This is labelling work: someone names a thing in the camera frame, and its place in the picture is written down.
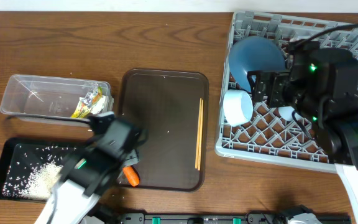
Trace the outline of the light blue plastic cup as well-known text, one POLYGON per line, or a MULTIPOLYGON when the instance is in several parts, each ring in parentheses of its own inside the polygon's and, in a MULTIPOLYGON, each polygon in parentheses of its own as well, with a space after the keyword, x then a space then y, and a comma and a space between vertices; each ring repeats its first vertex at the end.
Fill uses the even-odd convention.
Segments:
POLYGON ((291 106, 279 107, 278 113, 285 121, 293 121, 292 113, 294 109, 291 106))

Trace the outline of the orange carrot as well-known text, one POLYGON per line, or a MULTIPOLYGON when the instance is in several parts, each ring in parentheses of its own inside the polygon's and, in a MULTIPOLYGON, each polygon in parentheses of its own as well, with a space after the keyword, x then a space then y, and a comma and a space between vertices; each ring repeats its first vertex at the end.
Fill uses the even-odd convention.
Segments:
POLYGON ((139 176, 132 166, 124 167, 123 173, 131 186, 136 187, 140 184, 139 176))

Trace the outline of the white tissue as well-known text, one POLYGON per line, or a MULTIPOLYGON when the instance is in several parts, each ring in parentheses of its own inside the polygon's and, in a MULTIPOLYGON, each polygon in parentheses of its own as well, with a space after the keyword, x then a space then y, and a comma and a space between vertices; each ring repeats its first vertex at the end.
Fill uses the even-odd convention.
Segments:
POLYGON ((104 109, 104 106, 106 104, 106 100, 107 100, 107 96, 102 96, 99 101, 93 106, 93 108, 91 109, 90 113, 91 114, 99 114, 102 112, 102 110, 104 109))

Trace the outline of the large blue plate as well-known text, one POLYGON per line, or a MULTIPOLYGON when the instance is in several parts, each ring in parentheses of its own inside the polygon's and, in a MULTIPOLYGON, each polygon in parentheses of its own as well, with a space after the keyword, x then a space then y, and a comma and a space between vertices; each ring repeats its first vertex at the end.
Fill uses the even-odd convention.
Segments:
POLYGON ((228 56, 229 70, 237 84, 251 91, 247 73, 256 70, 285 70, 285 59, 280 49, 263 37, 251 36, 236 42, 228 56))

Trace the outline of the light blue small bowl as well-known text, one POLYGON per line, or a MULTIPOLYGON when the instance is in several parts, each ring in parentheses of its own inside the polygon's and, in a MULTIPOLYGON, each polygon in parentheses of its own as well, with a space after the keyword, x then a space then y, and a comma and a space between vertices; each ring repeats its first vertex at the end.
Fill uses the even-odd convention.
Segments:
POLYGON ((246 91, 228 90, 224 95, 223 110, 231 126, 246 124, 252 119, 252 99, 246 91))

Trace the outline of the yellow green snack wrapper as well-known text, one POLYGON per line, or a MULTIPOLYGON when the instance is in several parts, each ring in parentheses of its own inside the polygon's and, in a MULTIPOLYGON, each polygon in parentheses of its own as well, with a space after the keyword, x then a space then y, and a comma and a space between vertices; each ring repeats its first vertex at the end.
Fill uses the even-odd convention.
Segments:
POLYGON ((97 83, 91 83, 90 91, 82 97, 70 118, 85 118, 102 98, 102 88, 97 83))

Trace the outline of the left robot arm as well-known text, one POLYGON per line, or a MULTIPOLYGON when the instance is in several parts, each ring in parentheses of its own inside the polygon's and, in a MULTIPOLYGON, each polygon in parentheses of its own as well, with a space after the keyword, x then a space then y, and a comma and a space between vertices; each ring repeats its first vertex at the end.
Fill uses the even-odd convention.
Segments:
POLYGON ((113 112, 88 117, 94 136, 65 158, 60 178, 36 223, 85 223, 148 132, 113 112))

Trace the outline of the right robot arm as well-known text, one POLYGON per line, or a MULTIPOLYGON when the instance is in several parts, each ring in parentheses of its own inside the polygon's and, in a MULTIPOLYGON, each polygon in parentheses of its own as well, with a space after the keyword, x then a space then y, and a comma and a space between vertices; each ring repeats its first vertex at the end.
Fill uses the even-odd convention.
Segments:
POLYGON ((266 99, 271 108, 291 106, 311 122, 313 139, 336 166, 358 223, 358 60, 317 41, 299 40, 289 48, 289 69, 247 74, 252 99, 266 99))

